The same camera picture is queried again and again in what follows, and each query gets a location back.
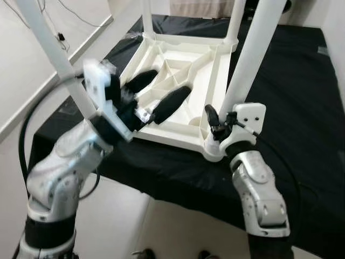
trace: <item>white bracket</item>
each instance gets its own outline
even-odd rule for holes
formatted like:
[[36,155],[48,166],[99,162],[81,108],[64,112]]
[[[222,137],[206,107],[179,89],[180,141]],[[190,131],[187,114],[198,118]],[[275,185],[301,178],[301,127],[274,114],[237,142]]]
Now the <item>white bracket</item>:
[[[232,111],[237,112],[237,120],[240,123],[246,125],[250,130],[261,133],[266,113],[265,105],[259,103],[238,104],[234,105]],[[256,137],[248,130],[238,125],[233,125],[230,136],[219,145],[220,153],[225,155],[227,147],[239,141],[249,141],[255,145]]]

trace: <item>white leg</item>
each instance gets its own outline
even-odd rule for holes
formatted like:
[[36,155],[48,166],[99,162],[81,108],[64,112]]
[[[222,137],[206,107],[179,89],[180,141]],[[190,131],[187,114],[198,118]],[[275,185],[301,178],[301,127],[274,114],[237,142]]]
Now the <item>white leg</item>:
[[[36,1],[17,0],[17,4],[59,77],[64,78],[73,75],[75,71],[47,26]],[[84,118],[89,118],[95,113],[96,109],[81,83],[71,80],[65,85]]]
[[152,26],[152,14],[150,0],[141,0],[142,6],[142,23],[144,25],[144,33],[149,38],[154,38],[154,31]]
[[224,122],[226,113],[234,104],[244,103],[255,76],[270,44],[286,0],[260,0],[244,43],[237,66],[220,108],[219,119]]
[[237,35],[238,35],[239,27],[241,25],[245,5],[246,5],[246,0],[235,0],[235,3],[232,8],[232,12],[231,12],[229,28],[227,30],[224,43],[230,43],[230,44],[238,43]]

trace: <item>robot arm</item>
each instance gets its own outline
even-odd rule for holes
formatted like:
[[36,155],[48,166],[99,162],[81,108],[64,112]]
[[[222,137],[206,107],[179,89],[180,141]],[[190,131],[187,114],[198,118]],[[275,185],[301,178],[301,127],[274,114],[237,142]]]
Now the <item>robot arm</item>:
[[165,121],[191,91],[182,86],[170,92],[153,111],[146,111],[138,107],[135,94],[149,85],[157,72],[141,73],[120,88],[119,77],[111,70],[109,64],[85,63],[86,90],[96,114],[63,134],[29,174],[27,220],[17,258],[78,258],[73,254],[75,216],[89,173],[119,141],[131,141],[133,131]]
[[254,147],[255,134],[262,130],[263,104],[235,105],[223,125],[210,105],[205,107],[213,139],[230,159],[232,182],[242,203],[246,231],[255,236],[285,237],[290,234],[286,205],[275,187],[275,178]]

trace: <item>shoe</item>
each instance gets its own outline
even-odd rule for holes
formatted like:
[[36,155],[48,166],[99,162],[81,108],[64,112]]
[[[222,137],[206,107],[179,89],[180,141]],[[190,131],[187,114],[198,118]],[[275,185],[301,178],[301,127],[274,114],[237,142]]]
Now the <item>shoe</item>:
[[220,259],[217,255],[211,255],[210,252],[203,250],[199,253],[198,259]]
[[137,255],[137,259],[156,259],[155,253],[149,248],[143,251],[134,252],[132,255]]

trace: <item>wall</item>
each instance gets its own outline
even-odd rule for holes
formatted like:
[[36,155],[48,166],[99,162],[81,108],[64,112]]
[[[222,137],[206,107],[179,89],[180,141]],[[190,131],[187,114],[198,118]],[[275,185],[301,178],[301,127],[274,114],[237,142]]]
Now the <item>wall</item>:
[[329,0],[292,0],[289,25],[320,28],[330,6]]
[[170,0],[151,0],[151,12],[157,15],[169,15]]
[[322,25],[345,110],[345,1],[332,0]]
[[[8,2],[17,8],[15,0]],[[107,0],[62,0],[85,20],[101,24],[109,15]],[[70,45],[70,56],[97,28],[78,20],[57,0],[46,1],[48,20],[54,33],[62,32]],[[32,97],[54,68],[36,41],[31,30],[14,12],[0,1],[0,131],[22,105]]]

